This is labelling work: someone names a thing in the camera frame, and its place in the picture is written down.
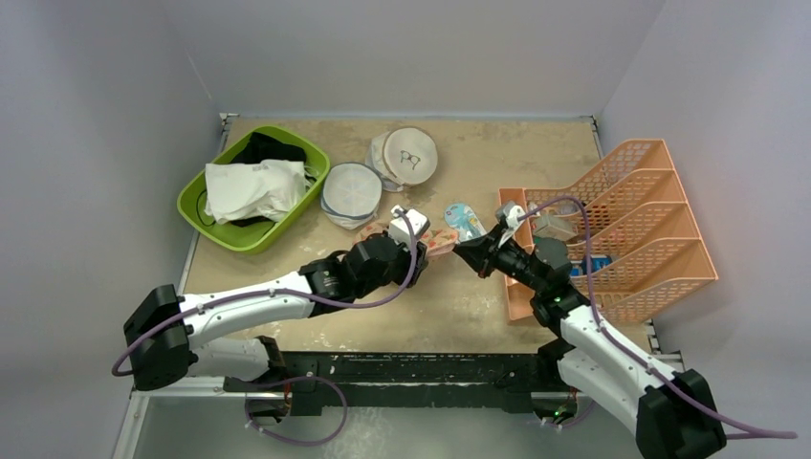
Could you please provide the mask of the floral mesh laundry bag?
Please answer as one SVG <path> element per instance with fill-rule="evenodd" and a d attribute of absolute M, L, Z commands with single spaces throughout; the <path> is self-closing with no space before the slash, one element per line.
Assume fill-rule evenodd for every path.
<path fill-rule="evenodd" d="M 359 243 L 369 236 L 382 233 L 388 229 L 388 222 L 378 220 L 371 222 L 360 230 L 354 239 L 354 243 Z M 420 242 L 427 248 L 427 259 L 434 260 L 445 254 L 451 253 L 453 247 L 458 242 L 459 233 L 455 229 L 428 229 L 420 238 Z"/>

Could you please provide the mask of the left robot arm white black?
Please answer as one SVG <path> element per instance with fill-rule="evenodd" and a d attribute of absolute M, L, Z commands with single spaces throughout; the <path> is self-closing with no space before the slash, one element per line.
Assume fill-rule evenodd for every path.
<path fill-rule="evenodd" d="M 274 342 L 257 338 L 227 344 L 226 335 L 270 322 L 364 309 L 362 298 L 381 287 L 395 284 L 403 291 L 413 286 L 426 262 L 422 242 L 401 242 L 382 232 L 252 287 L 205 295 L 179 295 L 171 284 L 156 287 L 125 321 L 127 348 L 112 373 L 132 377 L 140 391 L 206 372 L 275 390 L 284 382 L 285 365 Z M 217 362 L 224 369 L 217 369 Z"/>

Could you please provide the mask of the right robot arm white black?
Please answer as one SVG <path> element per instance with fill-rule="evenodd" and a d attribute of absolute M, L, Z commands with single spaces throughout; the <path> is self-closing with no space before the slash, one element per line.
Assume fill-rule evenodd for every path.
<path fill-rule="evenodd" d="M 679 372 L 626 339 L 572 283 L 563 242 L 544 238 L 534 252 L 499 233 L 458 244 L 454 253 L 480 277 L 502 272 L 530 288 L 533 315 L 556 340 L 539 348 L 539 381 L 590 397 L 634 436 L 645 458 L 708 458 L 727 445 L 707 381 Z"/>

